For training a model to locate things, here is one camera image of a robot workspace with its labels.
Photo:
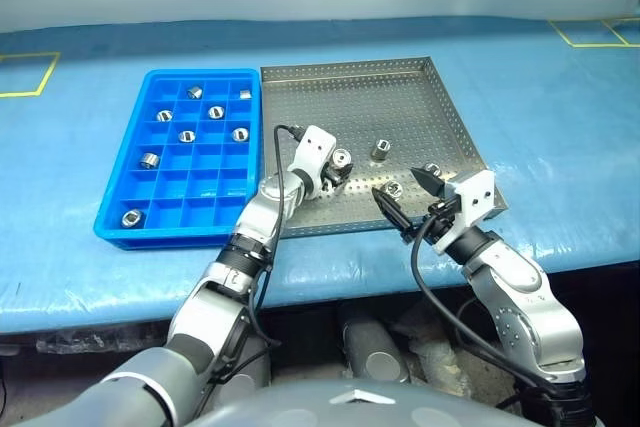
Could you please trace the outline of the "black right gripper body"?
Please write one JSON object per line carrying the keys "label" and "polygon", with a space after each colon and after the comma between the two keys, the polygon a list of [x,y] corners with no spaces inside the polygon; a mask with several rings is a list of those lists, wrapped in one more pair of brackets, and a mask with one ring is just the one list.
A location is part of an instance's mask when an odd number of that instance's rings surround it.
{"label": "black right gripper body", "polygon": [[461,210],[461,198],[459,195],[454,195],[449,199],[431,204],[427,213],[418,221],[405,215],[404,225],[400,228],[401,238],[405,244],[413,242],[418,237],[420,226],[424,223],[430,223],[423,239],[429,245],[435,245],[452,228],[455,215]]}

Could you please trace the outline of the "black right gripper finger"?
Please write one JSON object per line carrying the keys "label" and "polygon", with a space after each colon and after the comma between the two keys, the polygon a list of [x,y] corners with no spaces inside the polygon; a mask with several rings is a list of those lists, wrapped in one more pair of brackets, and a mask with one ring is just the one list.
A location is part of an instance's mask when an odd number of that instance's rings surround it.
{"label": "black right gripper finger", "polygon": [[411,167],[410,171],[418,185],[431,196],[443,195],[444,181],[439,176],[424,168]]}
{"label": "black right gripper finger", "polygon": [[397,201],[378,188],[372,189],[372,196],[382,215],[400,233],[402,240],[412,242],[414,240],[414,224],[402,211]]}

